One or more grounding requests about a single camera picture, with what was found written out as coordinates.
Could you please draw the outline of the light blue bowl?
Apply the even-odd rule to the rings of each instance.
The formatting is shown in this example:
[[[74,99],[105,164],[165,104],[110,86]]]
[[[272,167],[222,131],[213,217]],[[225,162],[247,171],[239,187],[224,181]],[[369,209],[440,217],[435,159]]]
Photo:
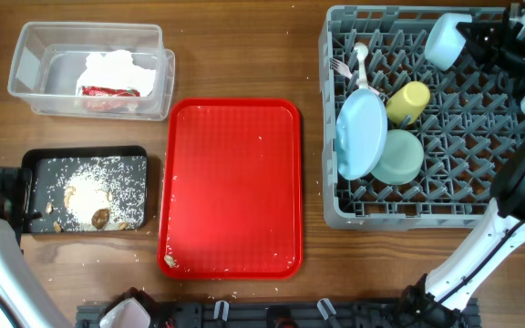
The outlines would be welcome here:
[[[457,30],[458,23],[471,23],[467,14],[446,13],[431,29],[425,45],[425,59],[442,71],[448,70],[458,59],[466,39]]]

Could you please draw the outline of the yellow plastic cup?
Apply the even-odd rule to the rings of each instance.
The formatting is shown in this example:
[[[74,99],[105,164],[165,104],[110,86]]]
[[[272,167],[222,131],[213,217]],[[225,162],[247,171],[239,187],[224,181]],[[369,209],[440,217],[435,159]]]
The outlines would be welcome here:
[[[400,88],[386,103],[387,117],[395,124],[401,124],[409,117],[413,124],[429,104],[431,93],[427,85],[412,81]]]

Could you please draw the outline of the white plastic spoon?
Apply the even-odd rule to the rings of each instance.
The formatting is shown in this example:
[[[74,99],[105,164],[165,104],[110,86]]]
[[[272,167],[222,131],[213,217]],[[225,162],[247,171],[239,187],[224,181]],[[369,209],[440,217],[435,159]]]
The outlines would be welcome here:
[[[369,88],[365,71],[365,60],[369,55],[369,49],[367,45],[362,42],[356,42],[354,45],[354,51],[356,52],[356,58],[358,61],[358,81],[357,85],[359,88]]]

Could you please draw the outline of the light green bowl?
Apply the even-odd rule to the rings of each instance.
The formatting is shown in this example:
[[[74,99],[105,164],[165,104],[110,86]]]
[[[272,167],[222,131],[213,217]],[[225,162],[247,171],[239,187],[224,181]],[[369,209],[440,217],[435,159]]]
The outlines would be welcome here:
[[[402,185],[414,180],[424,161],[424,149],[419,139],[402,130],[389,130],[380,160],[371,174],[389,185]]]

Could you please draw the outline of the light blue plate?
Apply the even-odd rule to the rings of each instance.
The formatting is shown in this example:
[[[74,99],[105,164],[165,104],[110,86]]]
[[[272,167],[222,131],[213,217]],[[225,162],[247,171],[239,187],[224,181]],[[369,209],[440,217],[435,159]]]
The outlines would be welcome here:
[[[347,180],[370,173],[386,143],[387,116],[382,99],[370,89],[354,91],[340,110],[335,131],[338,173]]]

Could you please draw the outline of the white plastic fork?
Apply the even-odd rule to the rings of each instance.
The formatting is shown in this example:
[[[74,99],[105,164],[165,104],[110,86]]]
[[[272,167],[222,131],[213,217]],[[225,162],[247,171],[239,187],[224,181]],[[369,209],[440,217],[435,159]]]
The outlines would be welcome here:
[[[338,73],[341,76],[344,76],[345,78],[349,79],[350,81],[354,82],[355,85],[360,89],[369,89],[372,91],[375,95],[379,96],[380,92],[376,90],[373,87],[370,87],[368,83],[365,80],[361,80],[359,77],[355,77],[354,74],[350,71],[349,66],[347,66],[344,62],[337,60],[335,58],[330,59],[330,68],[334,70],[336,73]]]

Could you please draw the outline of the white napkin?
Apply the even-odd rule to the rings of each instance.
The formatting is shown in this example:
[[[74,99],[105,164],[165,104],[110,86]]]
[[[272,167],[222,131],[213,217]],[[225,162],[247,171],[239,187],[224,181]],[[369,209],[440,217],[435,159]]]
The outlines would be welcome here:
[[[82,86],[116,89],[134,88],[140,97],[148,96],[154,86],[155,69],[137,66],[127,50],[116,50],[102,55],[91,53],[86,58],[86,69],[77,79],[76,95]]]

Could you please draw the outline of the red strawberry snack wrapper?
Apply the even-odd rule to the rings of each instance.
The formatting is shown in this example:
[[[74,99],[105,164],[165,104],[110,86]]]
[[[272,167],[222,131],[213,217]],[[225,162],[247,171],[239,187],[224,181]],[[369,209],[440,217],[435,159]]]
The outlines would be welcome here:
[[[116,89],[108,87],[82,86],[77,94],[80,97],[139,97],[140,93],[134,88]],[[137,105],[121,100],[84,100],[82,106],[93,111],[109,111],[118,108],[134,110]]]

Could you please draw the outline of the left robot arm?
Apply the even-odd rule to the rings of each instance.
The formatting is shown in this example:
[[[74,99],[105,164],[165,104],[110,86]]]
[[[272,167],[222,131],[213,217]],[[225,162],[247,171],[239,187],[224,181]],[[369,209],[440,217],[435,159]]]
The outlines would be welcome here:
[[[0,327],[69,327],[20,247],[27,223],[42,217],[27,209],[31,178],[27,169],[0,168]]]

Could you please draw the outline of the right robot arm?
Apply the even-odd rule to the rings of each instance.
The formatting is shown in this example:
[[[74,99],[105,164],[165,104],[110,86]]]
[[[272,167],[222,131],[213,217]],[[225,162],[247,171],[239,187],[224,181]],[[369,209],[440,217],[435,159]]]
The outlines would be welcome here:
[[[433,26],[425,57],[446,70],[467,49],[485,68],[499,67],[525,91],[525,25],[503,20],[475,22],[470,15],[444,14]],[[525,114],[525,96],[520,104]],[[396,307],[397,327],[451,327],[474,291],[525,243],[525,140],[495,176],[480,222],[449,258],[415,285],[405,288]]]

